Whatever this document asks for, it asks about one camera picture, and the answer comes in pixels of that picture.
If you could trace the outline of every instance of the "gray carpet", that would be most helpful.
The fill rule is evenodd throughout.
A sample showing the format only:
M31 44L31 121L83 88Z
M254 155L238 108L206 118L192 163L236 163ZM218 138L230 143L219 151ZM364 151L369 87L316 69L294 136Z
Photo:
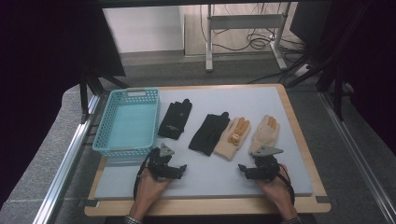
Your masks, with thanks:
M215 60L214 71L205 72L204 62L156 63L125 66L127 77L120 80L134 86L182 86L245 84L251 80L278 73L275 60L269 56L254 60ZM275 83L280 75L261 79L256 83ZM304 216L306 223L386 223L375 199L368 190L354 161L351 159L340 134L315 91L318 77L312 77L295 88L288 89L296 117L311 150L323 185L332 200L332 211L326 214ZM107 89L117 87L103 80ZM0 223L32 223L42 203L57 168L67 150L68 143L80 119L79 88L75 87L64 95L63 108L52 126L48 137L26 171L10 200L0 213ZM356 138L358 145L372 166L375 174L390 196L396 196L396 180L392 170L396 160L375 132L354 110L348 99L344 99L345 123ZM67 186L62 193L50 223L116 223L118 218L86 217L79 203L87 198L93 174L100 155L91 150L90 143L95 124L87 136L87 145L79 152ZM145 223L241 223L241 217L149 217ZM244 223L262 223L266 218L247 216Z

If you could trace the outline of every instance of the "person's left hand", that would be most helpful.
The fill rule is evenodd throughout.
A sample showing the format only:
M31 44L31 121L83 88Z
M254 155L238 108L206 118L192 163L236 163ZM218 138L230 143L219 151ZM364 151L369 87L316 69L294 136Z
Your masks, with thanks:
M146 167L140 176L136 199L134 200L134 205L131 208L129 216L137 220L142 220L149 207L160 199L172 180L168 178L155 180L151 171Z

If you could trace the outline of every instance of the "white wall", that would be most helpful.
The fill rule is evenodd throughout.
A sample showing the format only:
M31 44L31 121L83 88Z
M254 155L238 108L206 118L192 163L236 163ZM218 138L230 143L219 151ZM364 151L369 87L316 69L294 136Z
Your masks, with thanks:
M104 13L119 53L183 49L179 7L106 8Z

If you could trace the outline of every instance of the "glove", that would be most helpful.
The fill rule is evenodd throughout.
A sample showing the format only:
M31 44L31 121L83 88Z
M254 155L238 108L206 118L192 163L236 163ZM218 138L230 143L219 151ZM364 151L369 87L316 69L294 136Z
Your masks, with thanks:
M273 147L279 134L279 123L272 116L265 115L259 124L257 131L253 134L253 142L249 153L257 151L262 146Z
M163 122L161 122L158 135L177 140L181 133L184 132L191 108L192 104L189 99L185 99L183 103L175 102L170 104Z
M250 122L244 118L236 118L230 121L227 128L221 134L214 152L224 156L229 161L232 160L236 150L242 146L250 130Z
M222 132L230 122L228 116L227 112L222 113L221 116L213 114L207 115L204 123L191 139L189 148L202 151L206 156L210 156L220 140Z

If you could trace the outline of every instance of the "beige glove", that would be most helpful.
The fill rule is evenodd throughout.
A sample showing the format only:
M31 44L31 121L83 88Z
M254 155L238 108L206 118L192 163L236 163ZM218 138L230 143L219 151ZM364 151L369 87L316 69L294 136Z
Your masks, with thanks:
M227 128L221 134L214 152L224 156L229 161L232 160L236 150L242 146L250 130L250 122L244 118L236 118L230 121Z
M272 116L265 115L264 120L259 124L257 131L253 134L253 142L250 145L249 153L257 151L262 146L273 147L279 134L279 123Z

